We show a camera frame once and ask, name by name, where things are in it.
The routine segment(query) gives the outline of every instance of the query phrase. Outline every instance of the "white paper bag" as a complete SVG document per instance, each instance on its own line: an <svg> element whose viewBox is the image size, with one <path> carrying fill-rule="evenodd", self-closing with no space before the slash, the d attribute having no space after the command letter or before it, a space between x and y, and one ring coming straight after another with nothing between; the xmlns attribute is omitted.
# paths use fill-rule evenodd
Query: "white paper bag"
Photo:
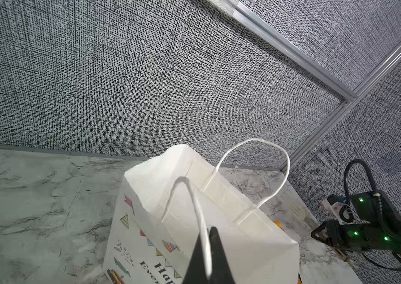
<svg viewBox="0 0 401 284"><path fill-rule="evenodd" d="M113 217L105 273L114 270L127 284L181 283L179 277L186 273L199 234L185 184L175 186L167 217L161 219L174 182L182 176L197 188L207 225L218 229L237 284L296 283L298 243L263 212L249 210L257 206L219 173L209 180L213 171L214 167L187 145L172 146L127 171ZM128 254L123 253L124 244Z"/></svg>

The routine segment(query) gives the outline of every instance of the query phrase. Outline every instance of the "textured fabric wall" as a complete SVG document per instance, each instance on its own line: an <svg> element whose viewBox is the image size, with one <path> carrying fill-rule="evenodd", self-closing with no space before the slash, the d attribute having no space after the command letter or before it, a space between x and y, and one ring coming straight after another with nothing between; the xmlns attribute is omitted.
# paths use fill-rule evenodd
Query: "textured fabric wall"
<svg viewBox="0 0 401 284"><path fill-rule="evenodd" d="M330 194L344 195L346 164L363 159L401 213L401 62L295 165L289 181L319 221L334 219L322 207ZM370 190L362 168L351 169L350 193ZM398 266L390 253L369 253L374 261ZM358 255L355 269L363 283L401 283L401 272L382 270Z"/></svg>
<svg viewBox="0 0 401 284"><path fill-rule="evenodd" d="M397 0L242 3L352 89L401 41Z"/></svg>
<svg viewBox="0 0 401 284"><path fill-rule="evenodd" d="M401 4L381 0L373 18L355 7L344 12L345 2L275 3L245 2L338 78L365 76L363 62L371 70L401 38ZM275 7L277 14L266 12ZM357 17L363 29L350 29ZM391 37L380 43L382 29ZM368 38L361 54L357 46ZM334 50L340 55L326 60ZM349 73L336 71L348 64ZM3 144L155 156L188 143L215 162L236 142L259 136L291 153L339 103L204 0L0 0ZM258 143L226 160L276 168L282 162L281 153Z"/></svg>

